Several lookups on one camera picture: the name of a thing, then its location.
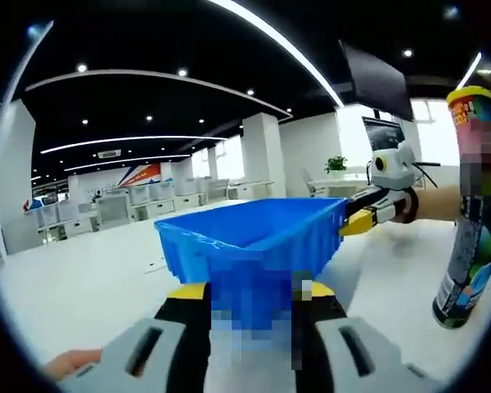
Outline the person's left hand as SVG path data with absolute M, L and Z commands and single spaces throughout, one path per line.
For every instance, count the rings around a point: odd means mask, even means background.
M 77 369 L 101 359 L 102 349 L 68 350 L 58 355 L 42 367 L 43 373 L 54 381 L 74 373 Z

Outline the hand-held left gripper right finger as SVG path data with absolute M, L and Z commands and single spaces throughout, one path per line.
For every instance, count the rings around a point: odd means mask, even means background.
M 321 282 L 303 282 L 294 292 L 293 355 L 298 392 L 438 390 L 435 379 L 403 362 L 386 336 L 362 318 L 349 318 Z

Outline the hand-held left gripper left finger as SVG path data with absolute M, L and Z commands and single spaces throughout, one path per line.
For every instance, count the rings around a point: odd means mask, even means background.
M 59 382 L 62 392 L 202 392 L 210 355 L 210 285 L 185 284 Z

